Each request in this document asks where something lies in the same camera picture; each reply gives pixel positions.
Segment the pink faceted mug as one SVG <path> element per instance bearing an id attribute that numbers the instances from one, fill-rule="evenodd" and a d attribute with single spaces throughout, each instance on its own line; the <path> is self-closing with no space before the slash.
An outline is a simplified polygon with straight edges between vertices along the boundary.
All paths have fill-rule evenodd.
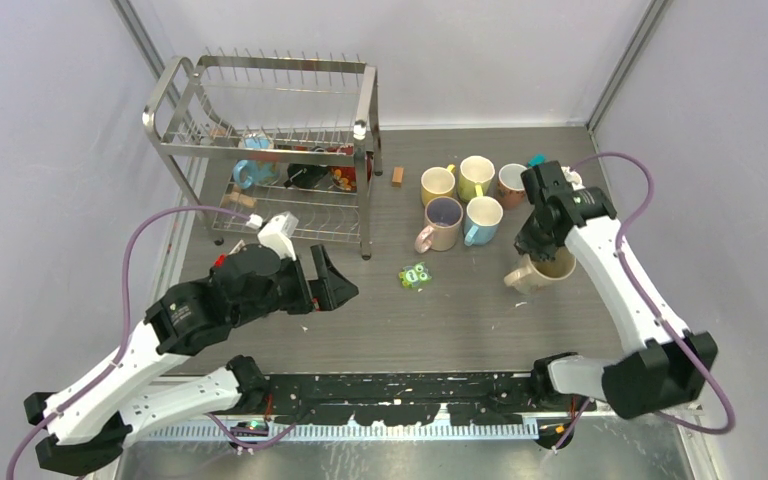
<path id="1" fill-rule="evenodd" d="M 584 188 L 582 178 L 578 172 L 572 170 L 570 167 L 563 166 L 562 173 L 566 182 L 569 183 L 574 190 Z"/>

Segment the salmon floral mug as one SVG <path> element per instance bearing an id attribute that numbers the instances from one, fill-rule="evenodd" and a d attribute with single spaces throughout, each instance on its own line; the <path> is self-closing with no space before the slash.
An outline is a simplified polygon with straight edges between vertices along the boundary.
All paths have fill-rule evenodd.
<path id="1" fill-rule="evenodd" d="M 504 209 L 514 209 L 524 202 L 526 192 L 521 176 L 526 170 L 525 165 L 517 163 L 500 168 L 497 175 L 496 199 Z"/>

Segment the beige patterned mug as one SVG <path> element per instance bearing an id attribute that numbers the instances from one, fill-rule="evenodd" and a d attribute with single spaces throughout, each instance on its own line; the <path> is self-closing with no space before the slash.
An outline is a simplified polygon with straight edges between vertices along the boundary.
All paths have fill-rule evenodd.
<path id="1" fill-rule="evenodd" d="M 576 258 L 566 247 L 558 249 L 550 260 L 535 261 L 524 254 L 519 257 L 515 268 L 503 277 L 503 282 L 522 294 L 531 294 L 566 280 L 576 266 Z"/>

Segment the light blue mug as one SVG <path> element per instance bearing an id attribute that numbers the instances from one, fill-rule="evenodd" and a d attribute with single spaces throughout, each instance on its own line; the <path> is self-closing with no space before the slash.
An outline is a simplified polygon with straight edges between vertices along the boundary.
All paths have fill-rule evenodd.
<path id="1" fill-rule="evenodd" d="M 469 201 L 465 210 L 464 243 L 482 246 L 495 236 L 504 215 L 504 209 L 494 198 L 477 196 Z"/>

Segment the lime green mug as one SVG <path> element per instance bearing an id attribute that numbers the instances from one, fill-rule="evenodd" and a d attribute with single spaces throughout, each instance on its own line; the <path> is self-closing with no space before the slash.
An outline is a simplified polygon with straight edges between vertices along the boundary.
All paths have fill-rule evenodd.
<path id="1" fill-rule="evenodd" d="M 457 195 L 462 202 L 468 203 L 477 195 L 486 194 L 496 175 L 491 160 L 479 155 L 463 159 L 458 167 Z"/>

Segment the pale pink marbled mug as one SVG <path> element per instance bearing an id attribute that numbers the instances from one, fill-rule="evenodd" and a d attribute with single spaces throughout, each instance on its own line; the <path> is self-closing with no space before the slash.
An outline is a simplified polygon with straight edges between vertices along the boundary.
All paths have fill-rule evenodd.
<path id="1" fill-rule="evenodd" d="M 425 207 L 424 226 L 414 241 L 414 249 L 423 254 L 429 250 L 448 251 L 459 238 L 464 209 L 454 198 L 433 198 Z"/>

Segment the black cup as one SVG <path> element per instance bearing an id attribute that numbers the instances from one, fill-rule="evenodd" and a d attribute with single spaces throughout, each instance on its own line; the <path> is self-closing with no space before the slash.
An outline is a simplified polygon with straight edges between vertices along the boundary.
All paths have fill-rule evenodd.
<path id="1" fill-rule="evenodd" d="M 313 189 L 329 174 L 329 168 L 324 165 L 291 163 L 287 166 L 287 179 L 283 186 L 285 188 Z"/>

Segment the yellow cup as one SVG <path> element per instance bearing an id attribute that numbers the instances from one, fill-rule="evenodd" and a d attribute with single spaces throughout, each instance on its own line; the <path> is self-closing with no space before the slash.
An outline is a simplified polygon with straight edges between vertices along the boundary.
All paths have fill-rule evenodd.
<path id="1" fill-rule="evenodd" d="M 420 177 L 421 201 L 427 206 L 438 197 L 451 197 L 456 187 L 455 165 L 446 167 L 431 167 L 425 170 Z"/>

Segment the blue patterned mug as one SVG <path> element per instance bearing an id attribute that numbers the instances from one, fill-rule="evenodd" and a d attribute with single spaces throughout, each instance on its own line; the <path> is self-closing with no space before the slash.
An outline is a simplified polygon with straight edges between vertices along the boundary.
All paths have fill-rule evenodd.
<path id="1" fill-rule="evenodd" d="M 252 134 L 245 136 L 238 146 L 249 149 L 272 149 L 273 143 L 263 134 Z M 241 189 L 254 185 L 272 185 L 279 177 L 277 164 L 264 160 L 241 159 L 232 169 L 234 184 Z"/>

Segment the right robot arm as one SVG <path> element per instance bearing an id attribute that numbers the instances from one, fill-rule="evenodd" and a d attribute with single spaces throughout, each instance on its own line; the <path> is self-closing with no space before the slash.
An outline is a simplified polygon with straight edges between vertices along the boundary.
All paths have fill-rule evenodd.
<path id="1" fill-rule="evenodd" d="M 618 360 L 568 352 L 535 361 L 534 403 L 551 411 L 570 395 L 590 397 L 633 419 L 697 400 L 718 346 L 711 334 L 690 331 L 622 245 L 622 223 L 605 192 L 577 186 L 557 161 L 530 167 L 521 179 L 533 210 L 515 238 L 517 252 L 556 265 L 568 251 L 596 287 L 623 349 Z"/>

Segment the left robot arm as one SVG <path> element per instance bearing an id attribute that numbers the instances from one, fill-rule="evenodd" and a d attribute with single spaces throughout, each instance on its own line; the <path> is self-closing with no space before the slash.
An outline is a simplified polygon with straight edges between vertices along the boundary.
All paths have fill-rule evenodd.
<path id="1" fill-rule="evenodd" d="M 333 311 L 359 293 L 326 248 L 311 248 L 317 276 L 306 279 L 301 262 L 261 244 L 217 261 L 206 277 L 171 287 L 153 304 L 125 348 L 72 386 L 35 392 L 26 417 L 46 430 L 35 453 L 48 471 L 83 476 L 116 460 L 142 436 L 189 417 L 238 409 L 258 412 L 269 382 L 254 359 L 238 355 L 193 382 L 160 393 L 146 388 L 230 332 L 274 312 L 303 315 Z"/>

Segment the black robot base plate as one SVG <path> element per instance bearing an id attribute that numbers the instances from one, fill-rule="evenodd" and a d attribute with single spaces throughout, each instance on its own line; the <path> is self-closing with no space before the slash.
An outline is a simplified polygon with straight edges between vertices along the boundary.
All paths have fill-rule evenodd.
<path id="1" fill-rule="evenodd" d="M 246 400 L 216 415 L 269 416 L 282 424 L 428 425 L 447 413 L 454 426 L 512 425 L 526 414 L 568 418 L 580 395 L 542 390 L 529 373 L 273 374 Z"/>

